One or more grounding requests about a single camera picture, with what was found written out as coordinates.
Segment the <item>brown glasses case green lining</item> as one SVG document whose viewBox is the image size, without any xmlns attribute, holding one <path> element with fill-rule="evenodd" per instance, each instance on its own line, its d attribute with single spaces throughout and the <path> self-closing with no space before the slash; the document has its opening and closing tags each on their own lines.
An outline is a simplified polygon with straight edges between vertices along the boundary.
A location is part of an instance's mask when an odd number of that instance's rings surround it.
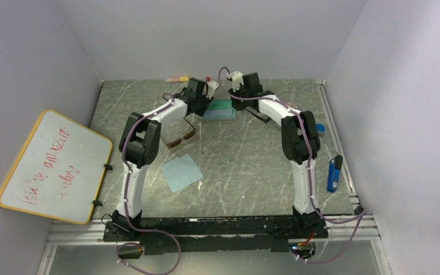
<svg viewBox="0 0 440 275">
<path fill-rule="evenodd" d="M 230 99 L 213 100 L 202 115 L 203 120 L 236 119 L 236 110 L 231 106 Z"/>
</svg>

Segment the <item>blue cleaning cloth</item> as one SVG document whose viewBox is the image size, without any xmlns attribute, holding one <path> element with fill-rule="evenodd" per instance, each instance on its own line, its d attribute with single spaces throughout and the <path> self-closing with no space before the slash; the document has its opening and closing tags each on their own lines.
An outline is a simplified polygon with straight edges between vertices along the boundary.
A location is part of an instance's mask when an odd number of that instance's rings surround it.
<svg viewBox="0 0 440 275">
<path fill-rule="evenodd" d="M 188 154 L 161 165 L 160 170 L 171 192 L 176 193 L 203 178 L 197 164 Z"/>
<path fill-rule="evenodd" d="M 236 112 L 234 109 L 209 109 L 202 117 L 204 120 L 227 120 L 235 119 Z"/>
</svg>

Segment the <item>black frame sunglasses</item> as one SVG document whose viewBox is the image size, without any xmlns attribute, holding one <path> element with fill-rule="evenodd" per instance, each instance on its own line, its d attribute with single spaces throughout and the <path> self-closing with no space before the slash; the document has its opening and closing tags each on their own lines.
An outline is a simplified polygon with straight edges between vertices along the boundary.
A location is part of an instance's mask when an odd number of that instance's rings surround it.
<svg viewBox="0 0 440 275">
<path fill-rule="evenodd" d="M 258 120 L 260 120 L 264 124 L 267 124 L 268 122 L 271 121 L 271 118 L 269 116 L 267 116 L 266 114 L 260 113 L 253 108 L 246 108 L 246 111 L 249 112 L 250 114 L 252 114 L 255 118 L 257 118 Z"/>
</svg>

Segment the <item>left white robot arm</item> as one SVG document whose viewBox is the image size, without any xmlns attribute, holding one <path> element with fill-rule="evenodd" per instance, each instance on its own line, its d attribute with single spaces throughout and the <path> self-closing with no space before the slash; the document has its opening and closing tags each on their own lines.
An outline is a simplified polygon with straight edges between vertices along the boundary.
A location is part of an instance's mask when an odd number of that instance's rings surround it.
<svg viewBox="0 0 440 275">
<path fill-rule="evenodd" d="M 158 155 L 162 129 L 192 113 L 202 116 L 218 88 L 219 84 L 213 80 L 191 78 L 180 92 L 165 93 L 166 103 L 160 107 L 129 115 L 119 143 L 123 184 L 112 213 L 113 225 L 127 241 L 137 239 L 141 232 L 144 182 L 150 164 Z"/>
</svg>

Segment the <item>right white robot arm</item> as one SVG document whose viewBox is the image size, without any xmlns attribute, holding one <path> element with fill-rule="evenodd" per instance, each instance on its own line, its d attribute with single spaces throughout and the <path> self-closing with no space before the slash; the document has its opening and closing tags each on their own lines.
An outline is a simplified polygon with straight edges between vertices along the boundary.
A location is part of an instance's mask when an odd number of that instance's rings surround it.
<svg viewBox="0 0 440 275">
<path fill-rule="evenodd" d="M 300 111 L 281 101 L 273 92 L 264 90 L 257 73 L 235 71 L 226 79 L 231 83 L 228 93 L 235 110 L 252 108 L 281 127 L 282 150 L 293 170 L 293 213 L 316 212 L 312 181 L 321 142 L 313 112 Z"/>
</svg>

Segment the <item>brown tinted sunglasses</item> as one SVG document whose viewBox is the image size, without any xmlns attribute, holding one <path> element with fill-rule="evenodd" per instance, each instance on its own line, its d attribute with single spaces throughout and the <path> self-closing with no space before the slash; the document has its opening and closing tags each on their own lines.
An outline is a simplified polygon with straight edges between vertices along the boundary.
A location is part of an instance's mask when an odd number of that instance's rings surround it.
<svg viewBox="0 0 440 275">
<path fill-rule="evenodd" d="M 161 133 L 161 140 L 168 149 L 179 146 L 183 141 L 191 139 L 197 133 L 197 128 L 186 118 L 174 122 Z"/>
</svg>

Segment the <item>pink yellow marker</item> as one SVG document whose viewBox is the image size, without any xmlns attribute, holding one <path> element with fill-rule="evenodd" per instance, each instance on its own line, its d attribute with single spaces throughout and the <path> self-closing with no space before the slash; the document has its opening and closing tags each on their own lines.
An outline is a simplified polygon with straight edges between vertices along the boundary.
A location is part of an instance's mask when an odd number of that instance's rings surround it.
<svg viewBox="0 0 440 275">
<path fill-rule="evenodd" d="M 189 77 L 187 77 L 187 76 L 166 78 L 166 82 L 168 82 L 168 83 L 181 83 L 181 82 L 187 82 L 188 80 L 189 80 Z"/>
</svg>

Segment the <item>blue whiteboard eraser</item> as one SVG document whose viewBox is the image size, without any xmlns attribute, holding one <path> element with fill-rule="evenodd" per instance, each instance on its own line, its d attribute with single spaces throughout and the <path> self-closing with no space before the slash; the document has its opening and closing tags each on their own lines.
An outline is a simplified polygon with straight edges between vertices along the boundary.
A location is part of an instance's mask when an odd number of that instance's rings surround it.
<svg viewBox="0 0 440 275">
<path fill-rule="evenodd" d="M 323 124 L 316 124 L 316 129 L 317 132 L 320 136 L 324 136 L 325 135 L 325 125 Z"/>
</svg>

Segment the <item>blue black marker pen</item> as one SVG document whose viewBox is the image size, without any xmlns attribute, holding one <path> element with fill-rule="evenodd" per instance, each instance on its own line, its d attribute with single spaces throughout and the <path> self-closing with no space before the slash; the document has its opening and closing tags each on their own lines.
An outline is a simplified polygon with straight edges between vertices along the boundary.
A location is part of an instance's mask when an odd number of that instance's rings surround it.
<svg viewBox="0 0 440 275">
<path fill-rule="evenodd" d="M 330 193 L 335 193 L 338 188 L 342 166 L 343 157 L 341 155 L 336 155 L 329 161 L 326 190 Z"/>
</svg>

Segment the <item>yellow framed whiteboard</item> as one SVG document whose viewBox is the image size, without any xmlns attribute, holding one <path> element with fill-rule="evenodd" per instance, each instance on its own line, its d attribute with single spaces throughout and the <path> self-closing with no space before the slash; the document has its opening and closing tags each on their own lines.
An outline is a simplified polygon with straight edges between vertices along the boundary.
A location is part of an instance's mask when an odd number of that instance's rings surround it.
<svg viewBox="0 0 440 275">
<path fill-rule="evenodd" d="M 47 109 L 0 190 L 0 206 L 83 225 L 112 150 L 109 138 Z"/>
</svg>

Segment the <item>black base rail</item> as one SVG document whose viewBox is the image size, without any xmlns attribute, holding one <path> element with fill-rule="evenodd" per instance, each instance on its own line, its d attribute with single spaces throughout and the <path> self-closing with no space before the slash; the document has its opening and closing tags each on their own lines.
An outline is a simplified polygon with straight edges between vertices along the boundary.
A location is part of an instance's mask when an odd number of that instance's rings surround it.
<svg viewBox="0 0 440 275">
<path fill-rule="evenodd" d="M 208 218 L 141 218 L 141 231 L 125 233 L 105 224 L 103 240 L 138 242 L 145 254 L 270 250 L 286 252 L 296 243 L 328 238 L 325 220 L 316 213 Z"/>
</svg>

